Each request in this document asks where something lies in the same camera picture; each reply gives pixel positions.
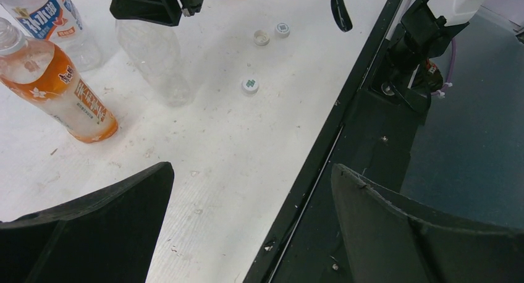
white tabletop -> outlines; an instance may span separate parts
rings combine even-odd
[[[73,2],[106,56],[82,75],[121,129],[86,145],[0,89],[0,220],[169,161],[175,182],[148,282],[241,282],[386,0],[345,0],[348,33],[330,0],[205,0],[175,28],[198,87],[192,104],[175,109],[159,103],[118,46],[110,0]],[[279,22],[291,27],[288,38],[254,45],[256,30],[273,35]],[[246,97],[240,82],[251,76],[260,90]]]

bottle with blue label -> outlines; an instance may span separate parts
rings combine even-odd
[[[79,71],[101,64],[100,49],[87,35],[71,0],[0,0],[0,4],[29,35],[62,48]]]

blue label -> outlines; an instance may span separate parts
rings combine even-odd
[[[17,20],[35,38],[48,39],[54,30],[54,26],[62,24],[62,12],[56,0],[49,0],[29,16],[17,17]]]

orange bottle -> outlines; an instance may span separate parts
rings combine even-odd
[[[26,38],[1,17],[0,80],[82,142],[98,142],[118,130],[113,114],[80,78],[58,46]]]

plastic bottle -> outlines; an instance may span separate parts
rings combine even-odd
[[[116,20],[116,36],[142,77],[168,105],[193,101],[193,91],[182,75],[179,41],[170,27]]]
[[[26,38],[1,17],[0,81],[55,118],[82,142],[101,141],[118,130],[113,114],[82,81],[58,46]]]
[[[60,46],[79,71],[101,64],[100,49],[71,0],[0,0],[0,4],[31,36]]]

